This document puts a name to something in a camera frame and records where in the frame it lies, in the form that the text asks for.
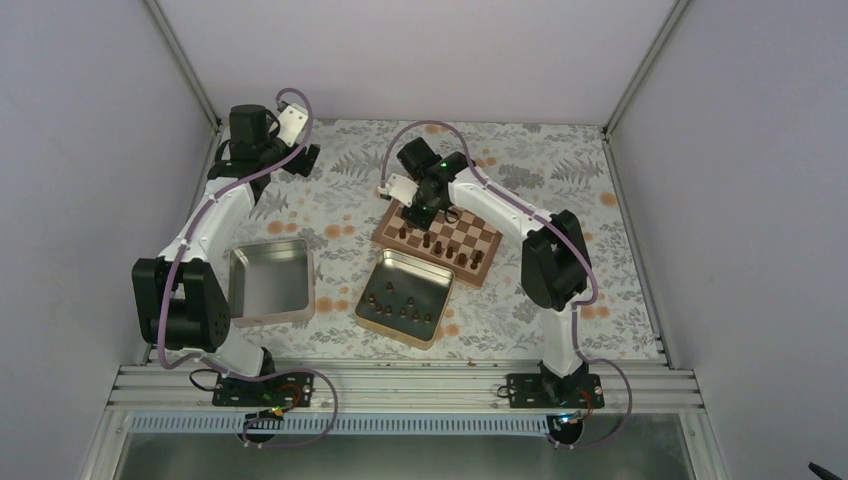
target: red wire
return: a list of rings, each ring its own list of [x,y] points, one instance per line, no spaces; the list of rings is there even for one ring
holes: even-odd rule
[[[592,407],[592,397],[586,393],[585,390],[580,390],[580,395],[583,395],[583,398],[586,400],[586,416],[583,417],[583,420],[586,420],[590,416],[592,416],[592,411],[594,408]]]
[[[292,402],[292,408],[291,408],[292,410],[294,410],[294,407],[296,407],[297,404],[300,403],[300,397],[303,395],[303,391],[300,389],[300,387],[298,387],[297,385],[295,385],[293,383],[287,383],[285,385],[280,385],[279,387],[277,387],[277,391],[282,392],[284,388],[293,388],[297,391],[297,396],[294,397],[294,401]]]

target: floral tablecloth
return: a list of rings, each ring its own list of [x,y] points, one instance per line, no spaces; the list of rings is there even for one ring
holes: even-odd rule
[[[245,328],[275,356],[368,359],[538,359],[538,308],[519,285],[521,251],[501,243],[482,289],[454,286],[438,340],[422,351],[356,324],[353,315],[379,249],[370,240],[389,206],[376,196],[381,157],[406,122],[319,120],[310,143],[321,155],[309,178],[273,174],[231,246],[305,238],[315,264],[316,313],[308,322]],[[583,224],[601,285],[600,301],[584,308],[580,344],[590,356],[654,359],[658,353],[630,246],[596,127],[455,123],[472,156],[493,180],[548,210],[567,208]],[[442,155],[456,138],[430,126],[423,136]],[[402,173],[392,156],[390,172]],[[227,258],[214,262],[227,291]]]

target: metal tin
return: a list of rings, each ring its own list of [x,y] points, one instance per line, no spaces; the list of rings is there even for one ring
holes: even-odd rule
[[[383,250],[356,304],[357,323],[369,330],[422,350],[436,340],[439,322],[450,299],[454,273],[395,250]],[[374,294],[374,304],[369,295]],[[413,304],[408,303],[412,297]],[[378,312],[375,305],[380,304]],[[385,307],[391,307],[386,313]]]
[[[239,327],[309,320],[315,314],[312,252],[302,238],[230,253],[230,314]]]

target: wooden chessboard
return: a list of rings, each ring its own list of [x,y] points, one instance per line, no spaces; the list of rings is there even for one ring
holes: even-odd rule
[[[449,268],[457,280],[468,286],[483,286],[501,243],[500,232],[458,207],[451,207],[458,219],[452,215],[445,218],[440,212],[430,230],[424,232],[400,218],[402,207],[400,202],[392,202],[371,236],[374,243]]]

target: white robotic arm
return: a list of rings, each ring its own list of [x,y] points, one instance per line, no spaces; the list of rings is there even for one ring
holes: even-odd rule
[[[492,186],[509,196],[513,203],[494,195]],[[544,226],[538,220],[524,214],[515,206],[515,203],[522,204],[527,210],[535,211],[543,217],[551,215],[550,212],[537,209],[509,190],[492,182],[486,174],[477,172],[477,175],[474,175],[467,168],[456,174],[455,178],[448,183],[447,189],[451,204],[482,218],[519,248],[529,232],[540,231]],[[417,191],[418,184],[415,181],[393,174],[386,181],[386,188],[382,193],[411,207]],[[542,309],[540,314],[545,341],[542,362],[551,372],[560,377],[571,374],[583,363],[571,346],[570,312],[569,306],[561,311]]]
[[[229,305],[209,262],[223,256],[232,232],[254,207],[270,178],[265,175],[230,188],[223,195],[218,192],[291,153],[307,120],[308,114],[298,105],[283,105],[279,116],[260,105],[232,109],[230,139],[216,153],[200,206],[157,258],[139,259],[133,267],[139,323],[148,343],[157,343],[161,305],[169,302],[167,349],[181,355],[199,354],[246,377],[269,373],[266,352],[244,338],[239,329],[231,328]],[[227,146],[230,154],[224,158]],[[302,149],[283,168],[308,176],[318,153],[319,148],[314,145]],[[206,206],[210,199],[211,206]],[[187,239],[189,226],[196,219]],[[181,246],[185,246],[185,253],[177,267],[174,286],[182,286],[183,298],[177,298],[173,292],[165,292],[164,285]]]
[[[401,215],[408,223],[426,230],[438,211],[455,205],[482,218],[522,249],[522,287],[542,307],[543,377],[560,386],[579,382],[587,366],[574,351],[571,302],[591,293],[587,275],[574,255],[538,220],[550,219],[588,261],[576,217],[568,211],[552,214],[537,209],[482,171],[467,168],[464,155],[453,153],[443,159],[421,138],[405,145],[398,158],[412,178],[391,175],[380,193],[405,205]],[[550,390],[553,396],[560,396],[555,391],[568,387],[553,385]]]

